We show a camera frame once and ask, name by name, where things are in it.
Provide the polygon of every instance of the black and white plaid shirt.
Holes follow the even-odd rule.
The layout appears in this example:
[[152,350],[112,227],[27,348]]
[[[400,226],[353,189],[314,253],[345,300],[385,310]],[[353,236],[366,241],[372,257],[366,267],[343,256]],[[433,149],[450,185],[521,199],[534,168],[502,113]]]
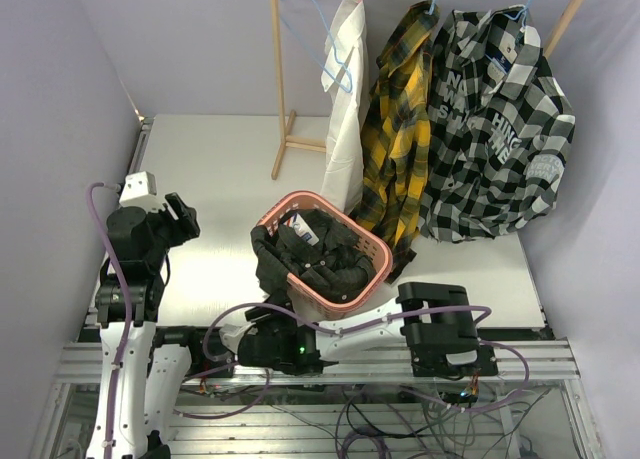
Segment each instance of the black and white plaid shirt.
[[496,237],[555,206],[575,117],[519,9],[454,11],[436,38],[426,236]]

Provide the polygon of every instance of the glass panel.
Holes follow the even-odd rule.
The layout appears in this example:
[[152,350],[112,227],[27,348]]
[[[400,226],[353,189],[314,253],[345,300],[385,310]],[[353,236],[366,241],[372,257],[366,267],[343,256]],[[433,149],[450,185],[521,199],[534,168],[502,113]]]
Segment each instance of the glass panel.
[[[466,385],[463,380],[416,390],[456,395]],[[481,382],[475,406],[498,400],[517,386]],[[184,388],[176,408],[205,416],[225,414],[251,402],[260,390],[204,384]],[[353,405],[347,407],[349,399]],[[483,414],[452,413],[401,393],[396,386],[272,387],[261,405],[236,416],[200,420],[175,415],[169,445],[172,457],[181,459],[218,454],[324,459],[338,457],[336,451],[342,447],[348,447],[350,459],[389,457],[379,456],[377,448],[389,451],[393,459],[586,458],[568,400],[562,381],[534,382],[508,407]],[[75,389],[53,457],[84,457],[97,403],[97,388]],[[377,437],[372,441],[364,436]]]

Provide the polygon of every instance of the yellow plaid shirt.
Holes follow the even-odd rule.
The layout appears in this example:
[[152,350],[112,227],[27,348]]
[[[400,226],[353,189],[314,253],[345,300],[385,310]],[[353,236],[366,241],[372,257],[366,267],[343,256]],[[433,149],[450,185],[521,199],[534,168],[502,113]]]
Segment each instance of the yellow plaid shirt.
[[431,128],[431,1],[415,4],[393,32],[377,64],[380,75],[362,127],[364,189],[353,216],[393,252],[395,279],[413,258],[420,198],[427,183]]

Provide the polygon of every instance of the white wall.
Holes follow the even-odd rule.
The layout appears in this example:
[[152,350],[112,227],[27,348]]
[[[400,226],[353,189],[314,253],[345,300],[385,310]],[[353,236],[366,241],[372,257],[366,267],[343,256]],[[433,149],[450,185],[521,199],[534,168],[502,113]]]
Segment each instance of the white wall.
[[0,455],[24,458],[102,257],[84,187],[139,126],[78,0],[0,0],[0,38]]
[[[341,0],[318,0],[331,21]],[[407,9],[421,0],[365,0],[372,77],[375,58]],[[269,0],[82,0],[133,102],[143,115],[277,114]],[[439,0],[487,10],[526,0]],[[536,0],[544,37],[568,0]],[[309,0],[285,0],[282,14],[322,56],[322,22]],[[321,70],[282,26],[288,107],[328,115]]]
[[552,66],[576,113],[557,210],[523,231],[551,325],[569,337],[609,457],[638,456],[640,0],[587,0]]

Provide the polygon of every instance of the white table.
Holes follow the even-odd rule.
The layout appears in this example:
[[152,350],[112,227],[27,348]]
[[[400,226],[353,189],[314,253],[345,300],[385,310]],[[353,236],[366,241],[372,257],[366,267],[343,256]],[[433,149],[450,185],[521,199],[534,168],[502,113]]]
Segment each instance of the white table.
[[[298,118],[296,133],[322,137],[325,120]],[[278,149],[278,120],[258,116],[157,116],[140,170],[156,176],[158,193],[177,192],[195,207],[200,238],[171,250],[171,283],[160,307],[159,325],[208,326],[222,311],[265,294],[255,277],[249,232],[287,193],[318,191],[324,155],[289,150],[276,181],[270,178]],[[420,280],[458,284],[469,301],[493,314],[483,327],[542,328],[543,316],[517,235],[465,244],[424,237],[413,244],[416,258],[394,286],[370,299],[375,307],[395,297],[397,284]],[[310,311],[300,311],[311,319]],[[244,322],[242,311],[229,316]]]

